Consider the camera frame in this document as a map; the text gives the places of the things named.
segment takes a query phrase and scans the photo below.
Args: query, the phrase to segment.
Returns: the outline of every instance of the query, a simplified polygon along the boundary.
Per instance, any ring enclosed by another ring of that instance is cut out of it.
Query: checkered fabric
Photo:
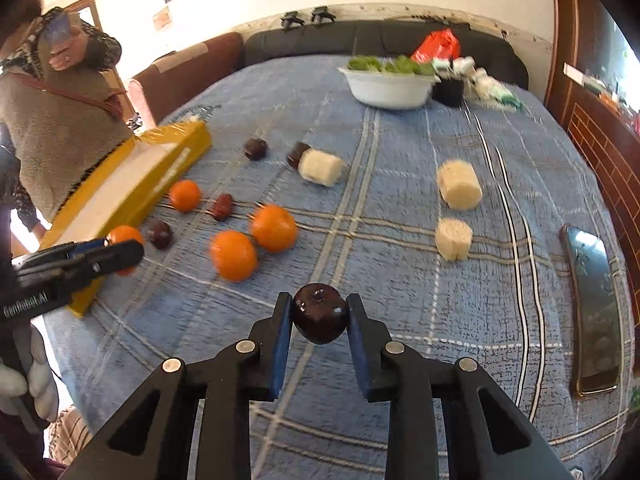
[[[280,291],[325,282],[344,296],[358,292],[370,317],[421,354],[478,360],[567,467],[594,478],[620,439],[633,343],[624,259],[593,173],[528,92],[514,90],[523,112],[435,102],[377,110],[355,101],[337,71],[344,63],[310,56],[251,66],[168,117],[199,115],[214,137],[188,173],[203,190],[202,209],[184,215],[160,203],[147,222],[168,222],[175,244],[165,252],[148,245],[136,272],[108,279],[84,319],[65,310],[46,317],[76,405],[98,430],[165,358],[210,358],[269,316]],[[244,157],[251,136],[268,142],[264,160]],[[331,189],[302,180],[286,165],[297,140],[341,156],[347,178]],[[484,198],[472,211],[452,212],[440,198],[436,168],[448,158],[468,160],[478,174]],[[205,211],[221,192],[238,206],[216,224]],[[210,238],[224,229],[248,232],[247,215],[268,202],[295,217],[296,246],[260,253],[251,279],[224,282],[209,261]],[[434,229],[443,216],[473,228],[467,261],[438,254]],[[620,387],[580,401],[569,391],[565,222],[604,241],[623,343]],[[436,424],[446,478],[437,404]],[[381,479],[387,431],[388,405],[362,399],[346,334],[318,347],[294,330],[280,399],[251,406],[254,478]]]

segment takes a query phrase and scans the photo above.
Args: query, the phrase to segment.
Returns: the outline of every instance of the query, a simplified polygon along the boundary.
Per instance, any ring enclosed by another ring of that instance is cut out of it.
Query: red plastic bag
[[[434,57],[457,59],[460,57],[460,42],[450,28],[435,30],[422,42],[411,56],[415,62],[427,63]]]

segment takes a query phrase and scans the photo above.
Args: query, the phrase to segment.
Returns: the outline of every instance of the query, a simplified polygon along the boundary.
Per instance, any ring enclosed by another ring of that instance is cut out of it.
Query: yellow box
[[[60,209],[40,247],[101,238],[119,225],[138,227],[210,146],[202,121],[161,126],[126,140]],[[84,316],[101,282],[74,294],[73,313]]]

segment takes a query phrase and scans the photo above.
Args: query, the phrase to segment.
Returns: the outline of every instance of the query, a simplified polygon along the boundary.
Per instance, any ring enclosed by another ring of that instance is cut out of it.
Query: tangerine
[[[145,244],[145,239],[143,238],[142,233],[135,227],[131,227],[129,225],[119,225],[118,227],[114,227],[109,231],[109,234],[107,234],[107,243],[109,245],[119,244],[121,242],[126,242],[127,240],[136,240],[142,245]],[[136,270],[135,267],[129,267],[129,269],[119,270],[116,274],[119,276],[127,276],[134,270]]]
[[[209,254],[220,278],[230,282],[246,280],[258,265],[254,245],[238,231],[219,232],[211,241]]]
[[[270,253],[281,253],[293,247],[298,228],[289,211],[275,204],[267,204],[255,212],[251,234]]]
[[[181,213],[196,209],[201,199],[202,192],[193,180],[179,180],[169,190],[171,205]]]

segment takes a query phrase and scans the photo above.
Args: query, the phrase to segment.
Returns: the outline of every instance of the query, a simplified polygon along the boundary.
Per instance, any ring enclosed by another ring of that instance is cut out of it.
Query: red strap
[[[31,87],[37,88],[39,90],[51,92],[52,94],[60,95],[68,99],[73,99],[74,101],[80,101],[81,103],[97,106],[99,108],[102,108],[106,112],[110,113],[116,119],[121,121],[123,120],[122,104],[118,99],[118,95],[124,94],[125,93],[124,90],[113,89],[113,92],[111,92],[111,94],[109,94],[109,96],[104,101],[98,101],[97,99],[91,99],[90,97],[86,97],[83,95],[73,94],[71,92],[67,92],[66,90],[61,90],[60,88],[53,88],[52,86],[49,86],[48,84],[46,84],[44,81],[40,81],[39,79],[31,77],[30,75],[25,73],[14,72],[14,76],[16,76],[20,81],[22,81],[23,83]]]

